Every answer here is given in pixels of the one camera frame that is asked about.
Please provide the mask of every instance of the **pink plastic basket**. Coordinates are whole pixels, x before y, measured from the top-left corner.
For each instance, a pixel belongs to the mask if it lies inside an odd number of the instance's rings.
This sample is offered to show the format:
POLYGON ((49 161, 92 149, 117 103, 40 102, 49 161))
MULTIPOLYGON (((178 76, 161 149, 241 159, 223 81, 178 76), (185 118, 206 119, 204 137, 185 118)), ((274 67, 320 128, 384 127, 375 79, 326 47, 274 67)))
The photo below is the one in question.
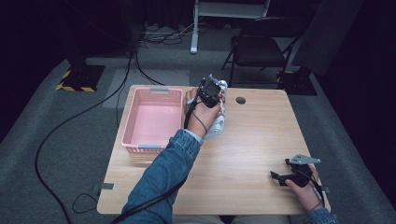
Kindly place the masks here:
POLYGON ((181 128, 183 90, 137 88, 122 145, 130 153, 160 153, 181 128))

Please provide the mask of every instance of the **finger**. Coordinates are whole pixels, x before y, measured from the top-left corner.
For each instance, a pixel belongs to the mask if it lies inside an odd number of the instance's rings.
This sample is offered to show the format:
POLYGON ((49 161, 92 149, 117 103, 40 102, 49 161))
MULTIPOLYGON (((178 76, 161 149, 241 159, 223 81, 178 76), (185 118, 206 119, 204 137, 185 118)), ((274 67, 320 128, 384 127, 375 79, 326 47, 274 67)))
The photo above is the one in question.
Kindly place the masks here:
POLYGON ((287 179, 285 183, 293 192, 297 192, 301 189, 300 186, 296 185, 292 180, 287 179))
POLYGON ((319 173, 317 171, 317 169, 315 169, 315 167, 313 166, 309 166, 309 168, 311 169, 312 175, 314 176, 315 180, 318 181, 319 179, 319 173))
POLYGON ((191 91, 189 91, 189 100, 193 99, 193 98, 194 98, 194 95, 193 95, 192 90, 191 90, 191 91))
POLYGON ((195 95, 197 94, 197 90, 198 90, 197 87, 194 87, 194 88, 192 88, 190 90, 190 98, 194 98, 195 97, 195 95))
POLYGON ((186 91, 184 98, 186 99, 186 101, 190 100, 190 91, 186 91))

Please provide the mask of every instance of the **denim jacket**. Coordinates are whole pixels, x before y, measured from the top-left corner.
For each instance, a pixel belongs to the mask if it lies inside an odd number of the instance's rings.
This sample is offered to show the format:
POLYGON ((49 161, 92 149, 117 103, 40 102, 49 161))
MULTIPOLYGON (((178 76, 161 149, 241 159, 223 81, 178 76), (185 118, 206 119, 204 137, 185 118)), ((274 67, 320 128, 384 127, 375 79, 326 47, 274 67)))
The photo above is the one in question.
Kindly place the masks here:
MULTIPOLYGON (((122 213, 151 200, 186 178, 200 150, 199 140, 185 130, 178 130, 166 149, 146 169, 128 197, 122 213)), ((172 205, 177 192, 125 219, 123 223, 172 223, 172 205)), ((318 209, 310 213, 311 223, 335 223, 328 210, 318 209)))

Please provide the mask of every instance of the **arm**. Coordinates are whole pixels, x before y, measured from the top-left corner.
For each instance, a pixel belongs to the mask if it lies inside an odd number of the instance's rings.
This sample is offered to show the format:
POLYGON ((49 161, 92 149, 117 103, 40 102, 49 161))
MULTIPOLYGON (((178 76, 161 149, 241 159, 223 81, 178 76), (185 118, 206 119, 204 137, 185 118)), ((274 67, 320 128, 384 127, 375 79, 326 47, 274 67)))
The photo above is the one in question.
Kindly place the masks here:
MULTIPOLYGON (((195 94, 196 88, 187 91, 186 100, 193 98, 195 94)), ((204 126, 211 127, 218 113, 219 105, 213 108, 207 108, 204 104, 196 106, 195 116, 191 116, 187 130, 177 131, 166 149, 146 169, 129 195, 122 213, 162 195, 188 176, 200 149, 199 141, 205 136, 204 126)), ((172 206, 176 196, 177 192, 128 217, 124 223, 172 223, 172 206)))
MULTIPOLYGON (((319 178, 318 171, 310 166, 312 175, 316 180, 319 178)), ((291 180, 286 180, 286 184, 297 195, 297 198, 303 208, 309 213, 309 223, 312 224, 327 224, 338 223, 337 220, 329 213, 327 208, 323 207, 317 194, 314 192, 313 184, 310 182, 305 187, 300 188, 291 180)))

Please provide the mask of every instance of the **power cord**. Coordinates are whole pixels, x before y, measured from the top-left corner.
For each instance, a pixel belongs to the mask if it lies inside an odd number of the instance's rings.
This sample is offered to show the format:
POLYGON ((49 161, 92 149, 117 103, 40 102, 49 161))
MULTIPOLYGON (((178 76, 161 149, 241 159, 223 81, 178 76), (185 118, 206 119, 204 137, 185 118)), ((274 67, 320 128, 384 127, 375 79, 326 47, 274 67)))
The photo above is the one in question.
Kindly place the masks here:
POLYGON ((82 193, 82 194, 78 195, 78 197, 73 201, 73 206, 72 206, 72 208, 73 208, 73 212, 74 212, 74 213, 83 214, 83 213, 91 212, 91 211, 93 211, 93 210, 96 209, 96 206, 95 206, 95 207, 93 207, 93 208, 89 208, 89 209, 83 210, 83 211, 78 211, 78 210, 76 210, 76 203, 77 203, 78 199, 81 198, 81 197, 83 197, 83 196, 89 197, 90 199, 92 199, 93 201, 95 201, 96 203, 98 203, 98 201, 97 201, 95 198, 93 198, 93 197, 91 196, 91 194, 82 193))
MULTIPOLYGON (((129 59, 129 61, 128 61, 128 66, 130 66, 131 60, 132 60, 132 57, 131 57, 131 58, 129 59)), ((45 180, 44 180, 43 177, 41 176, 40 171, 39 171, 39 169, 38 169, 38 159, 39 159, 40 152, 41 152, 41 150, 42 150, 44 144, 47 142, 47 140, 50 138, 50 136, 51 136, 53 133, 55 133, 56 130, 58 130, 60 127, 62 127, 63 125, 65 125, 68 121, 70 121, 70 120, 72 120, 72 119, 75 119, 76 117, 78 117, 78 116, 80 116, 80 115, 82 115, 82 114, 84 114, 84 113, 87 113, 88 111, 90 111, 90 110, 96 108, 97 106, 99 106, 100 104, 102 104, 103 102, 105 102, 106 100, 108 100, 109 98, 111 98, 114 94, 116 94, 116 93, 121 89, 121 87, 122 87, 122 85, 125 83, 127 77, 128 77, 128 73, 125 74, 125 78, 124 78, 124 80, 122 81, 122 84, 121 84, 113 93, 111 93, 109 96, 107 96, 107 98, 105 98, 104 100, 100 101, 99 103, 90 106, 89 108, 87 108, 87 109, 85 109, 85 110, 83 110, 83 111, 77 113, 76 115, 74 115, 74 116, 70 117, 69 119, 66 119, 66 120, 64 120, 63 122, 61 122, 60 124, 58 124, 55 128, 53 128, 53 129, 46 135, 46 137, 44 137, 44 139, 41 141, 41 143, 40 143, 40 145, 39 145, 39 147, 38 147, 38 149, 37 149, 37 152, 36 152, 36 154, 35 154, 35 174, 36 174, 38 180, 40 181, 40 183, 41 183, 41 184, 45 187, 45 189, 52 195, 52 197, 56 200, 56 202, 61 206, 62 211, 64 212, 64 216, 65 216, 65 218, 66 218, 68 224, 72 224, 73 222, 72 222, 72 220, 70 219, 70 216, 69 216, 68 213, 67 213, 67 210, 66 210, 66 208, 65 208, 65 206, 64 206, 64 203, 63 203, 63 202, 61 201, 61 199, 55 194, 55 192, 50 188, 50 186, 45 182, 45 180)))
POLYGON ((125 88, 126 80, 127 80, 127 78, 128 78, 128 74, 129 74, 129 71, 130 71, 130 69, 131 69, 131 60, 132 60, 132 58, 133 58, 132 54, 131 54, 131 53, 127 53, 127 58, 128 58, 128 64, 127 64, 127 66, 126 66, 126 68, 125 68, 125 78, 124 78, 124 80, 122 81, 122 83, 121 83, 121 85, 120 85, 121 88, 120 88, 119 95, 118 95, 118 97, 117 97, 117 103, 116 103, 116 124, 117 124, 117 128, 120 127, 120 123, 119 123, 119 102, 120 102, 120 95, 121 95, 123 89, 125 88))
MULTIPOLYGON (((187 111, 187 113, 186 113, 186 118, 185 118, 185 120, 184 120, 184 129, 187 129, 188 127, 189 127, 189 121, 190 121, 190 118, 191 118, 191 114, 193 114, 193 112, 192 111, 194 111, 194 109, 195 109, 195 107, 199 104, 198 102, 197 102, 197 100, 198 100, 198 93, 195 95, 195 97, 194 97, 194 99, 192 100, 192 102, 190 103, 190 106, 189 106, 189 110, 187 111)), ((206 126, 202 123, 202 125, 204 126, 204 128, 205 128, 205 131, 206 131, 206 133, 207 133, 207 128, 206 128, 206 126)))
POLYGON ((159 85, 165 86, 165 84, 163 84, 163 83, 161 83, 161 82, 159 82, 159 81, 157 81, 157 80, 155 80, 155 79, 149 77, 149 76, 142 70, 142 68, 140 67, 140 64, 139 64, 139 60, 138 60, 138 57, 137 57, 137 53, 136 53, 136 58, 134 59, 134 64, 135 64, 135 66, 137 67, 137 69, 139 69, 140 75, 141 75, 142 77, 145 77, 145 78, 146 78, 148 81, 150 81, 153 85, 159 84, 159 85))
POLYGON ((182 37, 185 35, 191 35, 192 31, 191 31, 191 27, 194 24, 190 24, 189 26, 187 26, 186 28, 184 28, 182 31, 180 32, 173 32, 171 34, 167 34, 167 35, 159 35, 156 37, 152 37, 149 38, 151 35, 154 35, 157 31, 159 31, 161 28, 157 28, 154 31, 150 32, 149 35, 145 36, 140 42, 143 43, 146 46, 146 43, 150 43, 150 44, 165 44, 165 45, 176 45, 176 44, 181 44, 183 42, 182 37), (168 40, 177 40, 179 39, 178 42, 176 43, 166 43, 165 41, 168 40))
POLYGON ((138 212, 140 212, 140 211, 142 211, 142 210, 144 210, 144 209, 146 209, 146 208, 148 208, 148 207, 150 207, 150 206, 152 206, 152 205, 154 205, 154 204, 156 204, 156 203, 159 203, 159 202, 161 202, 161 201, 167 199, 167 198, 170 197, 173 193, 175 193, 178 189, 180 189, 181 186, 183 186, 184 182, 186 182, 186 180, 187 180, 187 177, 184 178, 180 183, 176 184, 176 185, 173 186, 171 189, 169 189, 168 191, 166 191, 164 194, 162 194, 162 195, 160 195, 160 196, 158 196, 158 197, 156 197, 156 198, 154 198, 154 199, 152 199, 152 200, 149 200, 149 201, 147 201, 147 202, 145 202, 145 203, 141 203, 141 204, 139 204, 138 206, 133 207, 133 208, 129 209, 128 211, 122 213, 121 215, 119 215, 118 217, 116 217, 116 218, 111 222, 111 224, 120 223, 120 222, 123 221, 125 218, 130 217, 130 216, 132 216, 132 215, 134 215, 134 214, 136 214, 136 213, 138 213, 138 212))

